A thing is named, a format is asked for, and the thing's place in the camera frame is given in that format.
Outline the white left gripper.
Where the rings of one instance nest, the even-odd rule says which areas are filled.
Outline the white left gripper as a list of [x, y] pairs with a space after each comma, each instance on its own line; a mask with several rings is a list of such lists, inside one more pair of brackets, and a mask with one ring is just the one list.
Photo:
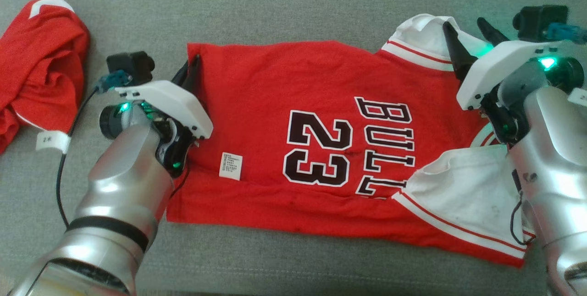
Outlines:
[[122, 131], [141, 126], [155, 135], [155, 159], [172, 178], [184, 173], [191, 146], [209, 139], [214, 127], [199, 102], [201, 56], [187, 60], [171, 81], [116, 87], [126, 102], [119, 105]]

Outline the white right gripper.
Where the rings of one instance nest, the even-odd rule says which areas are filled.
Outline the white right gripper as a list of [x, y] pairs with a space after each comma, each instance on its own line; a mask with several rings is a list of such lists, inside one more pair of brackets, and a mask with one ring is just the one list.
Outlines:
[[557, 55], [559, 43], [510, 41], [486, 18], [476, 24], [496, 46], [481, 58], [471, 55], [451, 23], [443, 23], [455, 77], [462, 81], [456, 98], [464, 110], [480, 110], [501, 143], [518, 143], [529, 131], [523, 104], [531, 93], [554, 87], [574, 89], [574, 59]]

